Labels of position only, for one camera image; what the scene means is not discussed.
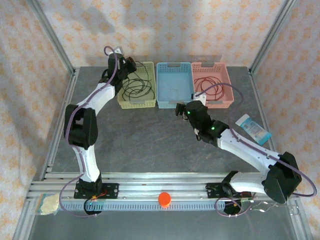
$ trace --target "pink basket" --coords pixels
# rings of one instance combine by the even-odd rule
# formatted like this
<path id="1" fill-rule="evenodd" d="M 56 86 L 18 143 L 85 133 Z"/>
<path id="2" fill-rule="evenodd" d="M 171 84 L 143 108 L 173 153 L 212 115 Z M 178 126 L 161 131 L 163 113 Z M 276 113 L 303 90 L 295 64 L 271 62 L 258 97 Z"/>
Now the pink basket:
<path id="1" fill-rule="evenodd" d="M 195 83 L 195 80 L 199 78 L 214 77 L 215 79 L 218 79 L 217 82 L 231 84 L 226 64 L 223 62 L 193 62 L 191 66 L 194 90 L 196 92 L 202 92 L 199 83 Z M 210 82 L 203 82 L 202 88 L 206 89 L 211 85 Z M 224 85 L 223 88 L 224 95 L 219 100 L 215 100 L 214 96 L 209 95 L 216 93 L 214 87 L 207 91 L 208 94 L 206 95 L 205 105 L 209 109 L 227 109 L 234 102 L 235 99 L 232 88 L 226 85 Z"/>

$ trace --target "wall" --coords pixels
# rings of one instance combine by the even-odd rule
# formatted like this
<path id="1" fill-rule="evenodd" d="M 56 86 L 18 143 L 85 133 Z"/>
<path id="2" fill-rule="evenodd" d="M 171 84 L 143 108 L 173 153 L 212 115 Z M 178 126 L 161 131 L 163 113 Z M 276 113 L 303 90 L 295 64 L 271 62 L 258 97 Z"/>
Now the wall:
<path id="1" fill-rule="evenodd" d="M 0 239 L 12 239 L 70 75 L 25 0 L 0 2 Z"/>
<path id="2" fill-rule="evenodd" d="M 268 124 L 281 153 L 320 190 L 320 4 L 301 0 L 254 76 Z M 302 180 L 300 192 L 311 193 Z M 320 196 L 302 199 L 315 240 L 320 239 Z"/>
<path id="3" fill-rule="evenodd" d="M 40 2 L 76 67 L 105 66 L 105 45 L 140 61 L 222 55 L 228 65 L 249 67 L 285 0 Z"/>

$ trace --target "red cable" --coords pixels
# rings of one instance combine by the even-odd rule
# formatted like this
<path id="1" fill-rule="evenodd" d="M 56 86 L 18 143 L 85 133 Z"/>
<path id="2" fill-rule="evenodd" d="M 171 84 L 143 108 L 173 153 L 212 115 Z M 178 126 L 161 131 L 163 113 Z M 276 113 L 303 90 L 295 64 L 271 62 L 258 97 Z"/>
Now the red cable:
<path id="1" fill-rule="evenodd" d="M 206 76 L 206 77 L 200 77 L 194 80 L 194 88 L 197 92 L 203 92 L 207 87 L 203 87 L 204 83 L 209 83 L 211 86 L 221 83 L 220 79 L 215 76 Z M 214 96 L 214 99 L 210 99 L 213 101 L 218 101 L 225 95 L 225 88 L 223 85 L 218 85 L 213 87 L 212 89 L 215 90 L 215 93 L 208 93 L 209 96 Z"/>

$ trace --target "plastic basket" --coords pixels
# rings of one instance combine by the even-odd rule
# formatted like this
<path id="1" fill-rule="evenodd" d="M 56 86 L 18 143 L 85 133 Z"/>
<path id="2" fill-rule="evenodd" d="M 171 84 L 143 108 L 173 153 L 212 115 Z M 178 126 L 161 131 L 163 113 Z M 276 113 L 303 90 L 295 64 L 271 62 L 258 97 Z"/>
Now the plastic basket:
<path id="1" fill-rule="evenodd" d="M 221 83 L 231 84 L 226 64 L 223 62 L 193 62 L 191 65 L 193 83 L 199 78 L 216 77 Z M 204 82 L 202 87 L 208 88 L 210 85 L 211 84 L 209 82 Z M 201 92 L 199 89 L 196 89 L 196 85 L 194 88 L 196 92 Z M 216 90 L 211 88 L 207 92 L 209 94 L 214 94 Z M 209 109 L 227 109 L 234 102 L 234 100 L 232 88 L 229 86 L 224 86 L 224 96 L 219 100 L 214 100 L 212 96 L 207 95 L 205 105 Z"/>
<path id="2" fill-rule="evenodd" d="M 142 63 L 146 69 L 137 62 L 136 63 L 137 69 L 135 73 L 144 80 L 148 79 L 148 74 L 149 74 L 151 89 L 154 91 L 154 94 L 152 91 L 150 91 L 145 96 L 128 100 L 127 97 L 123 98 L 124 89 L 121 88 L 121 90 L 118 92 L 117 100 L 122 109 L 154 108 L 156 106 L 157 90 L 156 90 L 155 65 L 152 61 L 145 61 Z M 137 76 L 134 73 L 129 74 L 128 77 L 130 79 L 137 78 Z"/>
<path id="3" fill-rule="evenodd" d="M 156 65 L 157 102 L 160 109 L 189 103 L 195 88 L 190 62 L 159 62 Z"/>

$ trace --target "blue package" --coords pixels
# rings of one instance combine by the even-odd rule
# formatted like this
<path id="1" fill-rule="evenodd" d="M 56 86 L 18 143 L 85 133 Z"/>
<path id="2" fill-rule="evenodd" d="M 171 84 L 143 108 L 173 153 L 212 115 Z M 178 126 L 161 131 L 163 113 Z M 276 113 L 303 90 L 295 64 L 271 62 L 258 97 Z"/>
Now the blue package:
<path id="1" fill-rule="evenodd" d="M 265 142 L 272 136 L 270 132 L 264 130 L 258 123 L 253 121 L 248 114 L 240 117 L 235 124 L 243 128 L 246 133 L 260 145 L 265 144 Z"/>

